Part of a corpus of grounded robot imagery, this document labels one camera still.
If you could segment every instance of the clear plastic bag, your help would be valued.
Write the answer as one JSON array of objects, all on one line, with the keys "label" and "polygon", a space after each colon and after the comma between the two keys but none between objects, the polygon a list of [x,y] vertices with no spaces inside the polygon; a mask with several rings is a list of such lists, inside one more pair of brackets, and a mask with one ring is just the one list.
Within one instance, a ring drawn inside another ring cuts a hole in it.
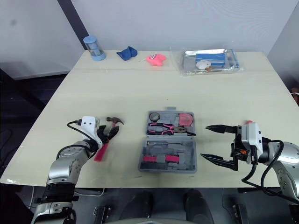
[{"label": "clear plastic bag", "polygon": [[242,71],[232,49],[171,51],[172,59],[184,76]]}]

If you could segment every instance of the pink tool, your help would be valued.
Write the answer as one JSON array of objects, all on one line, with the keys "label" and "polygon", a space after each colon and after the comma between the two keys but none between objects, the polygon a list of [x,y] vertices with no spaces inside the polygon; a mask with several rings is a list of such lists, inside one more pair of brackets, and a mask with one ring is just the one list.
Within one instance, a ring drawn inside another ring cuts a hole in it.
[{"label": "pink tool", "polygon": [[178,117],[178,123],[180,126],[191,126],[193,123],[193,117],[189,113],[180,113]]},{"label": "pink tool", "polygon": [[[109,133],[110,133],[111,129],[112,129],[113,127],[116,126],[116,124],[117,124],[118,122],[120,122],[120,123],[123,124],[123,122],[122,122],[119,118],[115,118],[115,117],[114,117],[114,118],[107,117],[107,118],[106,118],[106,121],[112,121],[112,125],[111,125],[111,128],[110,128],[110,130],[109,130]],[[105,144],[102,146],[102,148],[97,152],[97,154],[96,154],[95,157],[94,157],[94,160],[95,160],[95,161],[97,161],[97,162],[101,162],[101,161],[103,160],[103,157],[104,157],[104,154],[105,154],[105,152],[106,152],[106,150],[107,150],[108,144],[109,144],[109,141],[108,141],[107,143],[105,143]]]},{"label": "pink tool", "polygon": [[167,162],[179,162],[179,157],[176,155],[166,155],[165,160]]},{"label": "pink tool", "polygon": [[148,56],[145,60],[147,60],[152,66],[162,66],[165,59],[166,57],[164,55],[154,54]]},{"label": "pink tool", "polygon": [[157,157],[156,156],[150,156],[146,155],[143,157],[144,162],[157,162]]}]

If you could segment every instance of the hammer head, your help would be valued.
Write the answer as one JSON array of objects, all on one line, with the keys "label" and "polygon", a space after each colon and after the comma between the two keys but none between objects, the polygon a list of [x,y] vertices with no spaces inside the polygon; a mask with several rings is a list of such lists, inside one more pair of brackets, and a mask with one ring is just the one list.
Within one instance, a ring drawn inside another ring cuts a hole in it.
[{"label": "hammer head", "polygon": [[115,117],[114,118],[107,117],[106,121],[112,121],[112,123],[115,123],[115,124],[117,124],[118,122],[124,124],[119,118],[115,118]]}]

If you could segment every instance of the screwdriver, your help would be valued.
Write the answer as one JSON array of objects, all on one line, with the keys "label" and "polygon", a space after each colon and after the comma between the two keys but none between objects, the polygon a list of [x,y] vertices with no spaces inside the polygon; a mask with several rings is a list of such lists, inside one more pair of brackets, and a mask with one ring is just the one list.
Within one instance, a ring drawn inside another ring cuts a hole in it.
[{"label": "screwdriver", "polygon": [[148,141],[146,143],[148,146],[153,146],[153,145],[185,145],[184,143],[180,142],[167,142],[167,141]]}]

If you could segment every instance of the black pole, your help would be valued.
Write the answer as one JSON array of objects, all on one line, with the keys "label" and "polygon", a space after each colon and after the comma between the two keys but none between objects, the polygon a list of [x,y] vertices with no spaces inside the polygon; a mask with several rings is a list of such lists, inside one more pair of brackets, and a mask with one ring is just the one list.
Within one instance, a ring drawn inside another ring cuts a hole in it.
[{"label": "black pole", "polygon": [[80,43],[82,44],[83,48],[87,50],[83,38],[88,36],[88,32],[81,21],[73,3],[71,0],[57,0],[62,11],[64,12],[67,20],[69,21],[71,27],[75,31],[75,34],[77,35],[77,38],[79,39]]}]

